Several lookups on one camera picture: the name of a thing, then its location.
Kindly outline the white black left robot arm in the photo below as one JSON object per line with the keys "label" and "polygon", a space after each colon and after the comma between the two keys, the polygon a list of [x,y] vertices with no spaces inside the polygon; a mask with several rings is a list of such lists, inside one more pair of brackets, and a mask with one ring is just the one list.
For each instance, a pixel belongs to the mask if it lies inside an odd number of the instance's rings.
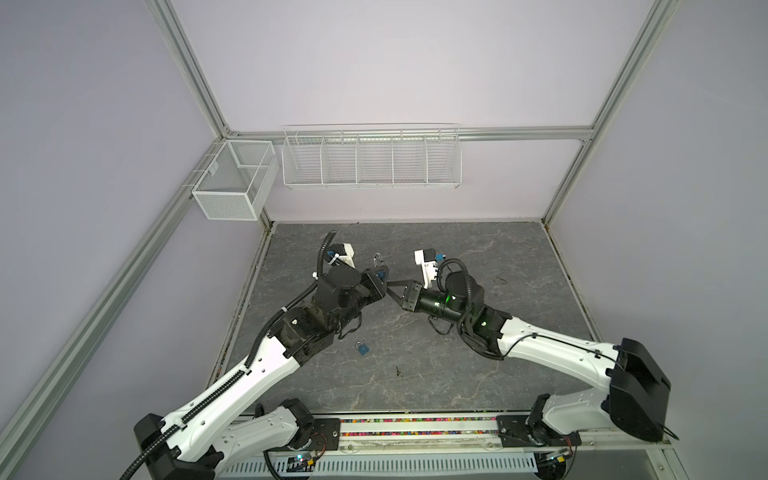
{"label": "white black left robot arm", "polygon": [[312,283],[261,328],[248,355],[203,393],[164,416],[148,414],[134,427],[140,453],[123,472],[142,467],[153,479],[215,479],[258,451],[303,447],[314,417],[298,399],[244,423],[238,417],[335,339],[351,333],[363,309],[387,294],[389,268],[378,259],[358,270],[349,244],[329,231],[317,254]]}

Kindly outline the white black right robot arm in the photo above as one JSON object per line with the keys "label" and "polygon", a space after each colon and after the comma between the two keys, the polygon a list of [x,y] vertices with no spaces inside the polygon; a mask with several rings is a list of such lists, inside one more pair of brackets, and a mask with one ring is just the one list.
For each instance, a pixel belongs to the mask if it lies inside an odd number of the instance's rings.
{"label": "white black right robot arm", "polygon": [[667,425],[671,382],[646,346],[579,339],[526,322],[486,304],[484,289],[458,259],[428,267],[423,282],[392,281],[389,295],[406,311],[449,322],[478,355],[532,362],[584,384],[580,392],[542,394],[526,427],[534,443],[550,433],[617,428],[646,442],[674,434]]}

